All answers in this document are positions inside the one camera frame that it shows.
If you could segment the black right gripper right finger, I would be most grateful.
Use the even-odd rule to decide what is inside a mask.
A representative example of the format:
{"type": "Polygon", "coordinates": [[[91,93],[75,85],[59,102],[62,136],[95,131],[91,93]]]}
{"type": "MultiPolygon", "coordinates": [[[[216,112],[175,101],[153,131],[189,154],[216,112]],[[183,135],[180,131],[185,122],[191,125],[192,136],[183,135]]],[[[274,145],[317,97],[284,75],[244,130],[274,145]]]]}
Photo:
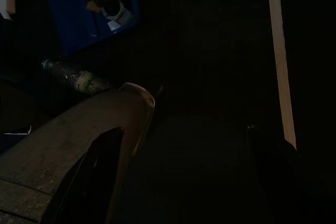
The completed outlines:
{"type": "Polygon", "coordinates": [[[257,176],[276,223],[325,223],[326,196],[292,144],[250,125],[257,176]]]}

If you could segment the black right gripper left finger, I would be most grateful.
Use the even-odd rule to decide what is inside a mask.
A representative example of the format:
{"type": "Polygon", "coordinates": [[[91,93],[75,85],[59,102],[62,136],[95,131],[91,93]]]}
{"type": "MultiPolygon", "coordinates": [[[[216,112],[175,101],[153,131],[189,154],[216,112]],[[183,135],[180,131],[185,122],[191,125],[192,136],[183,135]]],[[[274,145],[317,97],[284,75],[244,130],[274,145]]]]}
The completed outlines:
{"type": "Polygon", "coordinates": [[[67,171],[42,223],[104,223],[117,176],[123,128],[100,134],[67,171]]]}

